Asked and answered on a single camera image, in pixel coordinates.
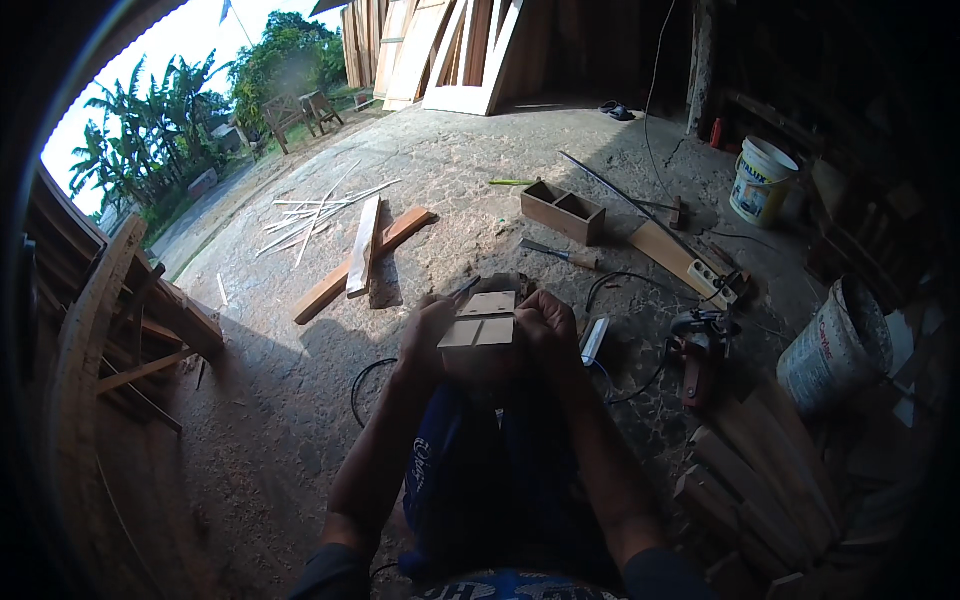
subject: chisel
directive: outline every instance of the chisel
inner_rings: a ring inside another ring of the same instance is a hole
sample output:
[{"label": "chisel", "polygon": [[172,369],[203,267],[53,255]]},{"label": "chisel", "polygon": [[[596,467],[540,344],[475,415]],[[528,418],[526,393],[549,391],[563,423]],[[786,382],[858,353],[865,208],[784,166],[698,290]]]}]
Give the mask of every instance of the chisel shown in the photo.
[{"label": "chisel", "polygon": [[597,259],[592,256],[587,256],[586,254],[553,250],[552,248],[547,248],[543,244],[531,242],[526,238],[520,238],[520,247],[527,248],[529,250],[536,250],[537,252],[543,252],[544,254],[552,254],[561,260],[565,260],[566,262],[573,263],[587,269],[593,269],[594,271],[596,271],[597,268]]}]

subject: wooden toolbox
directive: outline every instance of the wooden toolbox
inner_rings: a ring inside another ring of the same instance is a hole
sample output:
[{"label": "wooden toolbox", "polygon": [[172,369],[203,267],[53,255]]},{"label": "wooden toolbox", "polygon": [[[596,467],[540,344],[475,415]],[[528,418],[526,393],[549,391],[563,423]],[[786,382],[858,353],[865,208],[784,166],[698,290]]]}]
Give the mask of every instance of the wooden toolbox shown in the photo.
[{"label": "wooden toolbox", "polygon": [[520,192],[520,211],[566,237],[593,246],[603,234],[607,209],[546,181]]}]

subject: white bucket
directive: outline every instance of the white bucket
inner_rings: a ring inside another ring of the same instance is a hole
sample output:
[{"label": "white bucket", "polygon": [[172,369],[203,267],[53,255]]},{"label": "white bucket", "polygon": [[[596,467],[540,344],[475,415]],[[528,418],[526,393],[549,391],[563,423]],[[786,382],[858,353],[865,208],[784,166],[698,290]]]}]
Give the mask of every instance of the white bucket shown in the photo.
[{"label": "white bucket", "polygon": [[780,355],[777,380],[801,417],[825,413],[890,371],[890,330],[873,294],[854,276],[830,288],[803,333]]},{"label": "white bucket", "polygon": [[777,220],[790,181],[800,167],[769,142],[748,135],[736,160],[730,206],[751,225],[768,228]]}]

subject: roof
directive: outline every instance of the roof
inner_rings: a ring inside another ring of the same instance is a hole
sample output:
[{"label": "roof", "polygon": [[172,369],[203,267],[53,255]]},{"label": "roof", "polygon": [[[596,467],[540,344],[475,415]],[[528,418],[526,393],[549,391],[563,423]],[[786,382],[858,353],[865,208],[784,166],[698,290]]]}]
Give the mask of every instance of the roof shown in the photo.
[{"label": "roof", "polygon": [[313,7],[313,12],[310,13],[310,16],[317,16],[321,12],[327,12],[330,9],[338,9],[342,6],[346,6],[353,0],[320,0],[317,3],[317,6]]}]

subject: green foliage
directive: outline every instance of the green foliage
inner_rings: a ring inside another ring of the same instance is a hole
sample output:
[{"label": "green foliage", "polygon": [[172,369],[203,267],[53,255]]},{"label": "green foliage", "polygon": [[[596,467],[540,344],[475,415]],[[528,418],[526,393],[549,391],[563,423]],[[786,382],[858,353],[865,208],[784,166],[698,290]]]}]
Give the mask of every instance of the green foliage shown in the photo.
[{"label": "green foliage", "polygon": [[297,12],[271,12],[263,39],[253,48],[240,49],[228,79],[237,122],[265,133],[260,107],[272,98],[328,91],[347,80],[340,32],[305,21]]},{"label": "green foliage", "polygon": [[209,132],[216,127],[210,127],[212,123],[225,121],[230,102],[204,87],[233,63],[214,69],[215,54],[195,64],[183,57],[177,64],[173,56],[162,80],[151,76],[149,87],[140,82],[146,57],[133,69],[126,88],[120,80],[113,89],[98,84],[103,97],[85,106],[101,109],[104,119],[102,125],[88,121],[85,144],[73,150],[80,162],[70,169],[72,194],[96,181],[93,187],[104,190],[101,212],[113,206],[123,216],[134,203],[140,204],[148,235],[167,223],[183,205],[187,185],[207,169],[227,164]]}]

